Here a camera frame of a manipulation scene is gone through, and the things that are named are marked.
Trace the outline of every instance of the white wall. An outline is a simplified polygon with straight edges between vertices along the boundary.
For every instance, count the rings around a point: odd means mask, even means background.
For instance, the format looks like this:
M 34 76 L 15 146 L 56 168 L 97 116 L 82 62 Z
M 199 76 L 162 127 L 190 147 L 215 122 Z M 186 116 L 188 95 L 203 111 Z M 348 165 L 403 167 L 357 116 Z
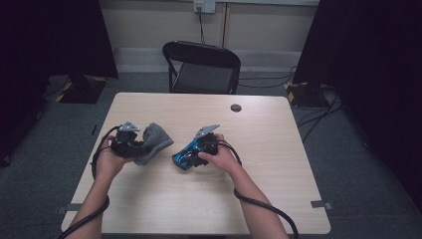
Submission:
M 202 15 L 207 44 L 221 46 L 224 36 L 224 46 L 231 50 L 302 51 L 317 1 L 239 1 L 217 2 L 215 14 Z M 114 48 L 161 48 L 173 40 L 200 42 L 192 1 L 100 2 Z

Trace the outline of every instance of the chair backrest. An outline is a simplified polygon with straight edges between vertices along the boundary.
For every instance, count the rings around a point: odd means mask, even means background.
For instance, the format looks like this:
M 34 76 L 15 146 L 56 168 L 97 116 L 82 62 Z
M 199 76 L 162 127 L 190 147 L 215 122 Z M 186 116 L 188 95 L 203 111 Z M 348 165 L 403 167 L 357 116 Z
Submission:
M 240 71 L 241 67 L 241 62 L 236 54 L 228 49 L 216 46 L 174 41 L 166 43 L 162 47 L 162 53 L 170 66 L 172 66 L 171 60 L 173 60 L 197 65 L 237 69 L 237 71 Z

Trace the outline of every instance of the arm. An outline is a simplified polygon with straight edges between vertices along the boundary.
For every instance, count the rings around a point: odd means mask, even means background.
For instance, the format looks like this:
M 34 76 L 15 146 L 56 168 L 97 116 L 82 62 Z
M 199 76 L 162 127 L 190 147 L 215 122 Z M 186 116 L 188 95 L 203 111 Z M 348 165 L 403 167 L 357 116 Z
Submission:
M 215 135 L 220 140 L 224 140 L 222 134 L 216 133 Z M 269 199 L 255 184 L 245 169 L 236 161 L 227 147 L 219 146 L 217 155 L 211 155 L 205 152 L 200 152 L 198 155 L 226 171 L 232 178 L 235 188 L 240 194 L 270 204 Z M 289 238 L 282 221 L 276 213 L 243 201 L 240 203 L 246 224 L 253 238 Z
M 96 179 L 71 225 L 77 223 L 103 206 L 112 180 L 127 162 L 133 161 L 133 159 L 124 159 L 116 156 L 112 152 L 108 145 L 108 142 L 112 139 L 113 136 L 110 135 L 102 145 L 102 148 L 104 149 L 101 151 L 97 162 Z M 101 214 L 70 234 L 67 238 L 101 238 L 102 223 L 103 215 Z

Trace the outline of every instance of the gray carpet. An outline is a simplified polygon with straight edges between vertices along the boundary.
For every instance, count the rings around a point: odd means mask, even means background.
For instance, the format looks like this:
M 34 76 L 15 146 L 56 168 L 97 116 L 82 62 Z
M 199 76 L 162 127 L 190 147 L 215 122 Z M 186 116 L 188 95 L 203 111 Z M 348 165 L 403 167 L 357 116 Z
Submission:
M 279 77 L 288 73 L 242 73 L 241 78 Z M 66 205 L 83 173 L 113 96 L 118 92 L 166 93 L 166 73 L 122 73 L 109 81 L 96 105 L 57 104 L 47 97 L 42 118 L 13 152 L 11 165 L 0 168 L 0 238 L 56 238 Z M 47 92 L 66 77 L 53 77 Z M 282 80 L 242 80 L 264 87 Z M 247 88 L 238 95 L 284 96 L 284 88 Z M 327 97 L 332 100 L 333 92 Z M 322 112 L 293 109 L 297 121 Z M 305 136 L 312 123 L 300 127 Z M 344 110 L 323 118 L 305 142 L 331 231 L 301 238 L 422 238 L 422 217 L 388 168 L 365 147 L 358 125 Z M 104 238 L 156 238 L 105 235 Z

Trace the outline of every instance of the power outlet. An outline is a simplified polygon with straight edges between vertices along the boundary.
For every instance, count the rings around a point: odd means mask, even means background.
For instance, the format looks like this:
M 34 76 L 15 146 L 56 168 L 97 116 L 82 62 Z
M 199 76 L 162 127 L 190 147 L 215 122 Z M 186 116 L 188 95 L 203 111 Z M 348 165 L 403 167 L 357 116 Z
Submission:
M 193 1 L 193 12 L 215 13 L 215 0 Z

